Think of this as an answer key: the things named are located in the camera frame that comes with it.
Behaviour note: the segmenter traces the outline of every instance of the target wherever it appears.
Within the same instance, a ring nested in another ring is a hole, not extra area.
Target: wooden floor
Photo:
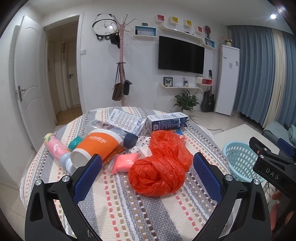
[[[57,115],[57,126],[66,125],[81,115],[81,106],[73,107],[68,110],[62,110]]]

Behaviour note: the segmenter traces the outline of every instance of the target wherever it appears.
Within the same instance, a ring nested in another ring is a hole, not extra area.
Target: human hand
[[[276,193],[274,193],[271,197],[272,200],[279,200],[281,201],[281,192],[277,191]],[[272,206],[271,210],[270,210],[270,228],[271,231],[274,230],[274,228],[276,227],[276,218],[277,218],[277,212],[278,212],[278,208],[279,208],[279,204],[275,204]],[[291,211],[286,219],[285,219],[285,225],[289,222],[289,220],[291,219],[291,217],[293,216],[294,211]]]

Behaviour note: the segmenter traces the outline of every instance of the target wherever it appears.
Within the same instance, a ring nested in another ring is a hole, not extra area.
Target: television
[[[158,69],[203,74],[205,48],[159,36]]]

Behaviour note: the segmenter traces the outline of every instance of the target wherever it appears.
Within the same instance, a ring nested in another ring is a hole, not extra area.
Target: striped tablecloth
[[[84,136],[87,122],[94,119],[105,121],[113,109],[90,111],[61,128],[57,137],[68,145],[78,135]],[[117,109],[142,117],[164,113],[135,107]],[[182,130],[187,140],[186,147],[192,154],[202,152],[211,164],[217,165],[224,174],[229,173],[227,160],[205,129],[192,122]],[[67,171],[42,145],[22,178],[20,197],[23,204],[27,207],[37,179],[45,183],[56,182],[66,174]],[[75,236],[59,201],[55,204],[66,232]],[[107,175],[103,168],[86,199],[79,203],[82,213],[104,241],[191,241],[215,206],[216,202],[209,198],[193,166],[186,173],[183,186],[177,192],[161,198],[137,194],[129,185],[127,173]]]

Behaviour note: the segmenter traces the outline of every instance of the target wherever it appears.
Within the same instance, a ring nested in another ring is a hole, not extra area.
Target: light blue plastic basket
[[[264,178],[253,171],[258,155],[244,142],[229,142],[223,147],[223,153],[228,158],[230,174],[242,182],[251,182],[254,178],[261,182]]]

